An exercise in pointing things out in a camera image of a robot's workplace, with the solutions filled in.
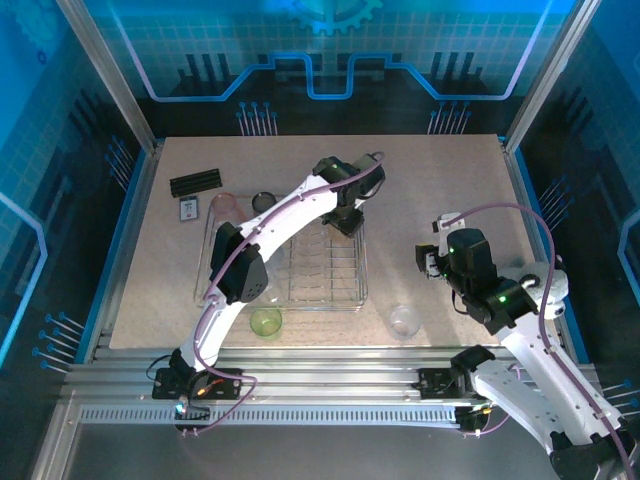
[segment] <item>glass panel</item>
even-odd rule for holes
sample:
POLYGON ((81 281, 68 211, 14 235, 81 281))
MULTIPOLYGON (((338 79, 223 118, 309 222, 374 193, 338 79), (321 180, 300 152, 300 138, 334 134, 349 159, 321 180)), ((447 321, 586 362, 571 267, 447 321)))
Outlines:
POLYGON ((3 478, 30 476, 139 151, 55 2, 37 3, 0 4, 3 478))
POLYGON ((89 5, 154 133, 168 136, 504 134, 573 3, 89 5), (255 122, 274 113, 275 128, 255 122))
POLYGON ((602 1, 522 144, 569 269, 570 298, 588 353, 603 382, 632 378, 636 385, 639 19, 634 0, 602 1))

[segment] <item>dish rack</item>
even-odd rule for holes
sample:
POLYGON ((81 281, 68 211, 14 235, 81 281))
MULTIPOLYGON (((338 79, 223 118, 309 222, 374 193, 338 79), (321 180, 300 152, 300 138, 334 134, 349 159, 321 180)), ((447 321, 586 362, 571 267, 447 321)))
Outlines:
MULTIPOLYGON (((251 218, 252 196, 236 198, 251 218)), ((215 219, 207 218, 194 291, 199 307, 204 306, 203 296, 210 284, 214 239, 215 219)), ((354 238, 346 238, 316 219, 274 253, 267 272, 269 289, 247 308, 358 311, 368 294, 364 228, 354 238)))

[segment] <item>perforated rail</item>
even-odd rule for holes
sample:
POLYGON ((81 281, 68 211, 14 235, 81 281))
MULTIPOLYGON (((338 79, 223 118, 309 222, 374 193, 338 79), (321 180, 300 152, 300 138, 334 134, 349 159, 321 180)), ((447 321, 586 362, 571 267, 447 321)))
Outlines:
MULTIPOLYGON (((171 405, 85 405, 80 421, 91 424, 207 425, 220 418, 229 407, 212 407, 208 420, 175 420, 171 405)), ((424 406, 274 406, 241 407, 227 420, 232 425, 407 425, 439 428, 457 427, 455 407, 424 406)), ((200 417, 201 412, 194 413, 200 417)))

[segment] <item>metal corner post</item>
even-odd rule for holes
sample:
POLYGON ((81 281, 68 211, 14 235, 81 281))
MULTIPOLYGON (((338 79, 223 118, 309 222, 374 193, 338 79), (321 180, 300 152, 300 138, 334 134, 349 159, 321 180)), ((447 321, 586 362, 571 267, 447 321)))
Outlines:
POLYGON ((589 26, 593 15, 602 0, 583 0, 571 13, 556 43, 553 54, 547 59, 542 74, 538 76, 527 98, 518 110, 516 118, 507 133, 507 153, 513 153, 529 130, 534 118, 540 111, 560 74, 564 71, 569 57, 575 50, 583 33, 589 26))
POLYGON ((57 0, 57 3, 140 146, 148 154, 153 154, 156 139, 151 127, 84 2, 57 0))

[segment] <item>metal floor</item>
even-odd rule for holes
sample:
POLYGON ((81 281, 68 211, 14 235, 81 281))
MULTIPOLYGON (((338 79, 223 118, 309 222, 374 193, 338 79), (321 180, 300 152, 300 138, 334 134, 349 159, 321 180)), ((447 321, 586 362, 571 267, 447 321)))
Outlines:
POLYGON ((221 427, 183 439, 169 426, 83 425, 65 478, 557 480, 512 420, 479 440, 419 427, 221 427))

